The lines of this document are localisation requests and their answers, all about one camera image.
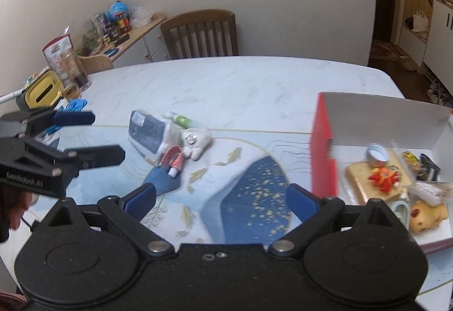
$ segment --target cardboard box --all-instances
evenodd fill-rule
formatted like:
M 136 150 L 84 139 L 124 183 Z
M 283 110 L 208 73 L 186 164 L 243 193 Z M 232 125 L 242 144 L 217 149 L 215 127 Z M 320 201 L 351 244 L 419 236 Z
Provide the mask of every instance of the cardboard box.
M 324 92 L 319 94 L 310 140 L 312 192 L 357 205 L 348 190 L 345 168 L 364 160 L 371 143 L 399 155 L 425 153 L 440 167 L 439 180 L 453 181 L 451 109 L 393 97 Z M 438 229 L 412 233 L 426 254 L 453 247 L 452 200 L 447 206 L 449 218 Z

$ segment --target black cable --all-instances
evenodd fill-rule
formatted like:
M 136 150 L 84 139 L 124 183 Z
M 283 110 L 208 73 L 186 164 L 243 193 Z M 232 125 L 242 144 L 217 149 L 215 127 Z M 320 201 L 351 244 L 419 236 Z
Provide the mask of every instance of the black cable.
M 31 225 L 24 219 L 24 218 L 20 218 L 25 224 L 27 224 L 27 226 L 31 229 Z

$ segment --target cabinet drawer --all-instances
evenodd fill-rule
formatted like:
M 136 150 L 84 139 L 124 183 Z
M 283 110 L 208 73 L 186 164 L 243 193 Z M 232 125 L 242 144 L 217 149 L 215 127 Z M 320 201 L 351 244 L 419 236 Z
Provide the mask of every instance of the cabinet drawer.
M 165 43 L 164 36 L 160 32 L 160 26 L 154 27 L 145 36 L 144 40 L 148 46 L 149 53 L 153 55 L 156 53 L 161 46 Z
M 162 45 L 160 49 L 154 54 L 151 59 L 153 62 L 156 61 L 164 61 L 164 60 L 169 60 L 170 59 L 170 53 L 168 52 L 167 45 Z
M 143 39 L 139 39 L 134 45 L 121 54 L 113 62 L 114 68 L 134 66 L 151 62 L 151 56 Z

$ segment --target white tote bag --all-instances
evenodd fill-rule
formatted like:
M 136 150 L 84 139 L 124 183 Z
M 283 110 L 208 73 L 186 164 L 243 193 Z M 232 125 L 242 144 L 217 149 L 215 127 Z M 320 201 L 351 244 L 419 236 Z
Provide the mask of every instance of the white tote bag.
M 428 27 L 428 19 L 424 12 L 419 9 L 416 14 L 413 16 L 414 18 L 414 32 L 425 32 L 429 31 Z

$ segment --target yellow toy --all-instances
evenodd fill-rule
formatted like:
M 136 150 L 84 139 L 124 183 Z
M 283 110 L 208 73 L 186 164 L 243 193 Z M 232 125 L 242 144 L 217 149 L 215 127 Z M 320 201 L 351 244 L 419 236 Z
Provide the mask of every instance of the yellow toy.
M 411 209 L 412 232 L 420 233 L 425 229 L 437 228 L 442 220 L 448 218 L 445 204 L 429 206 L 424 201 L 417 201 Z

